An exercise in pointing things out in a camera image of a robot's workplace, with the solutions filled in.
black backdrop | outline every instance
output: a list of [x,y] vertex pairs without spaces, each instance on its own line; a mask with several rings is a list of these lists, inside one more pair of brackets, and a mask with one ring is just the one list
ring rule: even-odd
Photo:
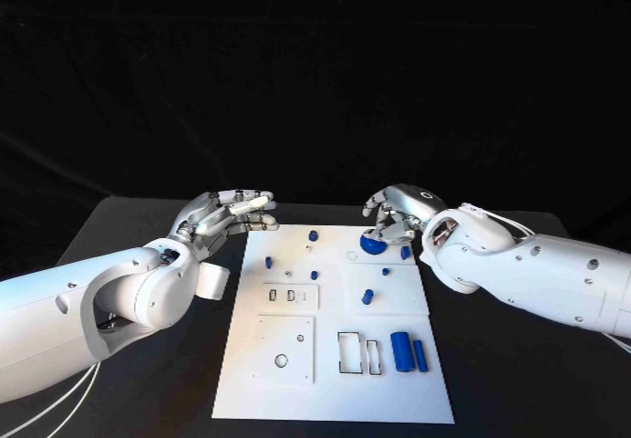
[[415,183],[631,251],[627,2],[130,3],[0,5],[1,276],[104,196],[238,187]]

